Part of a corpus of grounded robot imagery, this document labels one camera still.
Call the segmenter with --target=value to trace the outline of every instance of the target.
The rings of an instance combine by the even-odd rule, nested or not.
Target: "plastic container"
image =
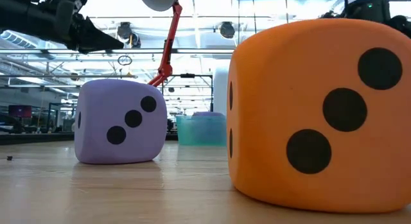
[[[226,146],[225,116],[177,116],[180,145]]]

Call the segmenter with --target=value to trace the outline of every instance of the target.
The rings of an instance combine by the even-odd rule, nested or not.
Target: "red rod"
[[[164,82],[169,76],[173,74],[173,67],[170,64],[171,51],[173,48],[175,33],[179,25],[181,11],[182,11],[182,7],[179,4],[179,0],[175,0],[173,4],[173,13],[174,13],[173,20],[171,22],[167,40],[164,44],[164,50],[162,51],[162,58],[161,58],[161,63],[159,67],[159,74],[156,77],[154,77],[152,80],[150,80],[150,82],[148,82],[149,85],[153,85],[154,87],[159,86],[162,82]]]

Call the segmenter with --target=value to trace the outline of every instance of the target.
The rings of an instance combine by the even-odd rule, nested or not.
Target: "ceiling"
[[[330,9],[340,12],[343,0],[179,0],[183,7],[173,48],[171,64],[174,74],[213,74],[216,68],[228,68],[230,53],[249,36],[261,30],[287,22],[315,19]],[[390,11],[394,15],[411,17],[408,0],[392,0]],[[3,79],[11,85],[82,85],[91,76],[110,76],[141,83],[150,81],[156,74],[161,61],[164,39],[167,37],[172,10],[155,12],[141,0],[88,0],[80,11],[89,16],[94,25],[105,33],[115,35],[121,22],[131,22],[133,32],[141,39],[141,49],[124,49],[108,55],[93,53],[80,55],[62,50],[61,44],[40,40],[35,37],[6,31],[1,34],[0,74],[24,74],[31,78]],[[232,22],[236,31],[232,39],[223,38],[219,28],[222,22]],[[50,50],[45,55],[35,49]],[[118,62],[120,56],[132,60],[124,66]],[[39,74],[86,75],[88,78],[35,79]],[[124,78],[131,74],[133,78]],[[168,82],[164,89],[170,111],[204,111],[209,109],[211,79],[179,78]],[[50,87],[62,97],[75,99],[78,88]]]

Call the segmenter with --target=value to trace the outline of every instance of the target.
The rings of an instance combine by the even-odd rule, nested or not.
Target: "wooden table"
[[[411,207],[343,215],[255,201],[231,185],[225,148],[176,142],[153,162],[118,166],[78,163],[73,142],[0,146],[0,176],[2,224],[411,224]]]

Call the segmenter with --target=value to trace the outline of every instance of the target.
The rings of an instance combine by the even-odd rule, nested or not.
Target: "purple die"
[[[74,150],[80,162],[152,160],[164,145],[166,131],[166,102],[151,85],[93,80],[80,90],[74,131]]]

